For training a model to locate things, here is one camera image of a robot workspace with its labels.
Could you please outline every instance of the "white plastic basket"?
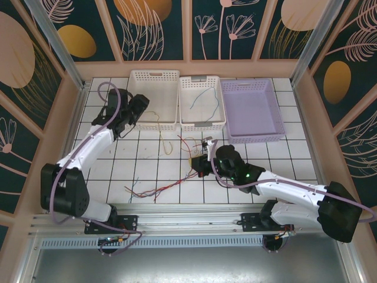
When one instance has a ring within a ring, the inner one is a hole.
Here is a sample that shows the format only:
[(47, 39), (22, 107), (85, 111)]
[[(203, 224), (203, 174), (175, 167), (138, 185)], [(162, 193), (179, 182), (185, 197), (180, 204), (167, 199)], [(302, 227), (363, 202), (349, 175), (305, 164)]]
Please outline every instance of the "white plastic basket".
[(149, 99), (146, 111), (136, 123), (136, 130), (175, 131), (178, 112), (178, 70), (132, 70), (127, 90)]
[(225, 125), (223, 94), (218, 76), (181, 77), (179, 105), (182, 131), (222, 130)]

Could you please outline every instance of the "loose wires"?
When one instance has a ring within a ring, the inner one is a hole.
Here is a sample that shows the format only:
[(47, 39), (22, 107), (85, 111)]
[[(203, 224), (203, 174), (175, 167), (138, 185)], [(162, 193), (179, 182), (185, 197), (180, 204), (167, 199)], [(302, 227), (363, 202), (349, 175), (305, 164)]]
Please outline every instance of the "loose wires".
[(171, 155), (171, 153), (173, 152), (173, 145), (171, 144), (171, 142), (169, 142), (169, 144), (170, 144), (170, 151), (168, 152), (166, 150), (165, 140), (163, 138), (163, 135), (161, 134), (160, 123), (158, 122), (158, 121), (160, 121), (160, 115), (158, 115), (155, 111), (146, 111), (145, 113), (153, 113), (154, 115), (157, 116), (158, 131), (160, 132), (160, 139), (163, 141), (164, 152), (165, 152), (166, 155)]
[(190, 107), (190, 109), (192, 109), (192, 108), (194, 107), (194, 104), (195, 104), (195, 102), (197, 101), (197, 99), (198, 99), (199, 97), (201, 97), (201, 95), (204, 94), (206, 91), (211, 90), (211, 89), (213, 89), (213, 91), (214, 91), (214, 98), (216, 98), (216, 100), (217, 100), (217, 106), (216, 106), (216, 108), (213, 110), (212, 116), (209, 117), (209, 118), (206, 120), (206, 122), (208, 122), (209, 120), (211, 120), (211, 119), (213, 118), (214, 114), (216, 113), (216, 110), (217, 110), (218, 107), (220, 106), (219, 99), (218, 99), (217, 96), (216, 96), (216, 89), (215, 89), (214, 87), (210, 87), (210, 88), (204, 90), (201, 94), (199, 94), (199, 95), (195, 98), (195, 100), (194, 100), (194, 102), (193, 102), (193, 105), (191, 105), (191, 107)]
[[(187, 142), (184, 139), (182, 139), (181, 136), (179, 136), (179, 138), (181, 139), (181, 142), (184, 143), (187, 146), (188, 153), (189, 153), (190, 158), (191, 158), (191, 150), (190, 150), (189, 145), (187, 144)], [(189, 179), (196, 177), (197, 173), (192, 173), (192, 171), (193, 171), (193, 169), (191, 168), (190, 171), (188, 172), (188, 174), (185, 176), (185, 178), (182, 178), (182, 179), (180, 179), (180, 180), (178, 180), (178, 181), (176, 181), (176, 182), (174, 182), (174, 183), (172, 183), (168, 186), (164, 186), (164, 187), (161, 187), (161, 188), (158, 188), (158, 189), (146, 190), (145, 192), (142, 192), (142, 193), (135, 193), (133, 191), (133, 189), (130, 189), (129, 187), (124, 186), (124, 188), (127, 192), (131, 193), (132, 198), (142, 199), (142, 198), (148, 198), (150, 196), (154, 196), (154, 200), (156, 201), (156, 199), (161, 194), (161, 192), (163, 192), (163, 191), (165, 191), (165, 190), (167, 190), (171, 187), (174, 187), (176, 185), (179, 185), (179, 184), (185, 182), (186, 180), (189, 180)]]

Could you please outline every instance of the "black mounting bracket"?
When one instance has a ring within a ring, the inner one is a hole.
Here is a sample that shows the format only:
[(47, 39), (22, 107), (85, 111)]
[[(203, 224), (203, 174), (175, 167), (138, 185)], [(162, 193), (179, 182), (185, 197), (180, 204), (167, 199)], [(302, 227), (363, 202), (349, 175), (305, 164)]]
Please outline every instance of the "black mounting bracket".
[[(124, 229), (131, 231), (137, 230), (137, 215), (117, 215), (116, 216), (116, 228)], [(117, 232), (111, 229), (107, 229), (105, 227), (102, 227), (100, 225), (97, 225), (93, 222), (87, 222), (85, 224), (85, 230), (84, 233), (86, 235), (103, 235), (103, 234), (120, 234), (122, 235), (122, 232)]]
[(285, 228), (284, 225), (274, 222), (266, 226), (260, 219), (260, 213), (242, 213), (241, 220), (237, 221), (237, 225), (242, 226), (243, 232), (278, 232)]

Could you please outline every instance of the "yellow wire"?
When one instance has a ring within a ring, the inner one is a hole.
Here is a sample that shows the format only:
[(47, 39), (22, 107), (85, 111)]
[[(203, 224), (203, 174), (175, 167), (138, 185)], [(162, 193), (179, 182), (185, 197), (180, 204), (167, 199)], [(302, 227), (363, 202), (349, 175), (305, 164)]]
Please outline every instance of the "yellow wire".
[(163, 141), (164, 152), (165, 152), (166, 155), (171, 155), (171, 153), (173, 152), (173, 145), (171, 144), (171, 142), (169, 142), (171, 150), (170, 150), (170, 152), (167, 152), (166, 146), (165, 146), (165, 140), (163, 138), (163, 135), (161, 134), (160, 123), (158, 122), (160, 120), (160, 115), (158, 115), (155, 111), (146, 111), (145, 113), (153, 113), (154, 115), (157, 116), (158, 131), (160, 132), (160, 139)]

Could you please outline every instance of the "decorative wallpaper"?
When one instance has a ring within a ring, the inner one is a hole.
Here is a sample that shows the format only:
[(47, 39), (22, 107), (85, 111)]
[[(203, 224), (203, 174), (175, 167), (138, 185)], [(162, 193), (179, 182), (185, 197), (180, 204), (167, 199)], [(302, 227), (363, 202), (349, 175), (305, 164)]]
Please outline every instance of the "decorative wallpaper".
[(106, 0), (124, 61), (183, 60), (181, 0)]
[(342, 5), (341, 9), (339, 10), (339, 13), (337, 14), (336, 18), (334, 19), (334, 21), (333, 21), (332, 24), (331, 24), (331, 27), (330, 27), (329, 30), (328, 30), (328, 33), (326, 34), (326, 36), (325, 36), (324, 39), (322, 40), (320, 46), (318, 47), (318, 49), (317, 49), (317, 51), (315, 52), (315, 54), (314, 54), (312, 60), (311, 60), (310, 63), (309, 63), (309, 68), (310, 68), (310, 69), (312, 68), (313, 64), (316, 62), (319, 53), (321, 53), (324, 44), (328, 41), (328, 39), (329, 39), (331, 33), (333, 32), (335, 26), (338, 24), (338, 22), (339, 22), (340, 18), (342, 17), (342, 15), (343, 15), (345, 9), (347, 8), (349, 2), (350, 2), (350, 0), (344, 0), (343, 5)]
[(377, 5), (359, 1), (314, 73), (335, 126), (377, 83)]
[(298, 59), (327, 0), (278, 0), (260, 59)]
[(75, 62), (115, 61), (94, 0), (41, 3)]
[(0, 38), (0, 94), (43, 129), (61, 77), (10, 0), (0, 6)]
[(0, 210), (14, 213), (39, 139), (0, 106)]
[(266, 2), (193, 0), (192, 59), (251, 59)]
[(1, 252), (2, 244), (4, 243), (7, 232), (8, 232), (8, 227), (4, 225), (0, 225), (0, 252)]
[[(377, 100), (338, 135), (338, 142), (361, 202), (377, 205)], [(371, 228), (377, 241), (377, 222)]]

